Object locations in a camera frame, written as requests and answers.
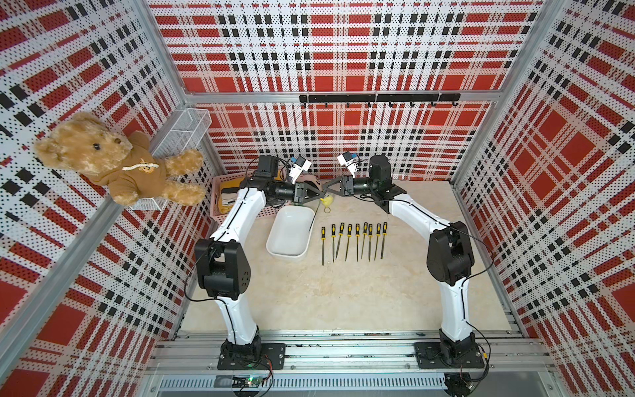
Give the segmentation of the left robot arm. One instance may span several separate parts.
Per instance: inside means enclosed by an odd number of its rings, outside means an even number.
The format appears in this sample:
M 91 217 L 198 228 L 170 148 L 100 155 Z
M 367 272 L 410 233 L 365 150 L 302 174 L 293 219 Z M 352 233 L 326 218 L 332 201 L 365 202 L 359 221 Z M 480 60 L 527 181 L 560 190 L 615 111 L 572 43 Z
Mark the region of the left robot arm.
M 304 157 L 292 158 L 279 179 L 280 158 L 262 155 L 256 170 L 246 175 L 236 192 L 235 203 L 211 238 L 199 240 L 194 249 L 198 286 L 217 303 L 228 336 L 222 345 L 226 357 L 256 361 L 261 357 L 261 337 L 244 296 L 251 267 L 242 244 L 257 215 L 271 201 L 305 203 L 324 197 L 324 192 L 297 179 L 309 170 Z

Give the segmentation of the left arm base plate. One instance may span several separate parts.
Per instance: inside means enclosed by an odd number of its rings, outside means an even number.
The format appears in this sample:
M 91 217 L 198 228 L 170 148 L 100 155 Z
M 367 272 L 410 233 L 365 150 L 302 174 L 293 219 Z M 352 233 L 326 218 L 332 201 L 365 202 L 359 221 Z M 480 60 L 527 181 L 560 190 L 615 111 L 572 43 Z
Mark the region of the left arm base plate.
M 281 370 L 284 368 L 286 345 L 284 343 L 254 342 L 236 345 L 228 341 L 221 345 L 217 369 L 238 370 Z

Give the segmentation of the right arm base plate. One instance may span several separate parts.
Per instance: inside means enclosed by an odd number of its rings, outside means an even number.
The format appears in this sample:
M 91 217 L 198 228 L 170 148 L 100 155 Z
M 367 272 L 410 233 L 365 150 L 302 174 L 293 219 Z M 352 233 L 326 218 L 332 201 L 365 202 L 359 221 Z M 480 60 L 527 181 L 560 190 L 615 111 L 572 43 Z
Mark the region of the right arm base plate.
M 479 347 L 455 352 L 445 343 L 417 342 L 415 358 L 419 369 L 484 369 L 486 363 Z

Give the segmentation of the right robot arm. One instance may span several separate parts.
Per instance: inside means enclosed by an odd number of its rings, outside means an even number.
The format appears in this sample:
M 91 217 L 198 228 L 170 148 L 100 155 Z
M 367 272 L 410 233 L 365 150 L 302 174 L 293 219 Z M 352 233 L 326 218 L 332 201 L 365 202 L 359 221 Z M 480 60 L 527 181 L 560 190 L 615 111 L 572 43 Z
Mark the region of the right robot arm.
M 479 352 L 469 317 L 468 291 L 475 255 L 468 227 L 430 212 L 396 185 L 385 155 L 370 158 L 366 178 L 356 177 L 358 155 L 345 152 L 337 161 L 349 174 L 331 180 L 325 190 L 342 197 L 368 195 L 385 213 L 401 219 L 427 241 L 427 268 L 441 291 L 443 320 L 439 335 L 444 362 L 458 364 L 469 353 Z

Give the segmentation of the white plastic storage box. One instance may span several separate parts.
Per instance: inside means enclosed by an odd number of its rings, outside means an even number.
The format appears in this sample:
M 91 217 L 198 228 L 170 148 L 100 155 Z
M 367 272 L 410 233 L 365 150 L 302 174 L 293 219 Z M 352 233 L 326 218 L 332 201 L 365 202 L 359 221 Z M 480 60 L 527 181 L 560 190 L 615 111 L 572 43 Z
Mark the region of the white plastic storage box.
M 301 261 L 309 250 L 314 210 L 303 206 L 281 208 L 269 234 L 266 250 L 271 256 L 287 261 Z

